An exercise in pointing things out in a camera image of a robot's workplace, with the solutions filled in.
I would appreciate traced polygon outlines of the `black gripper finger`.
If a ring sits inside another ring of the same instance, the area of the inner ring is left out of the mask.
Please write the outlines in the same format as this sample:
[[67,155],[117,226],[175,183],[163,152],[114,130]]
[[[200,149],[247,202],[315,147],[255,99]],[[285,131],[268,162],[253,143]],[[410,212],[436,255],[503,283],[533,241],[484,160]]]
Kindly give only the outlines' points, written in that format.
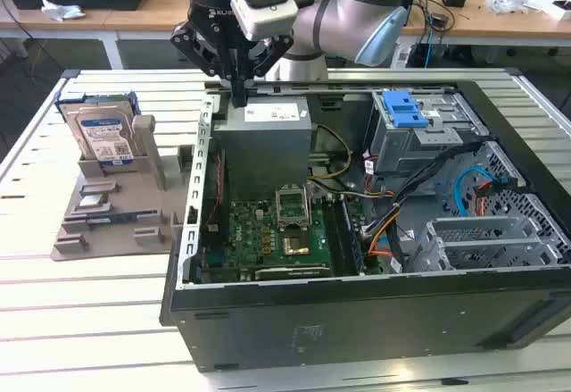
[[251,93],[254,78],[265,76],[293,44],[292,35],[246,42],[246,77],[244,83],[246,96]]
[[222,22],[183,22],[170,42],[207,76],[218,76],[230,87],[235,107],[247,104],[247,51],[236,27]]

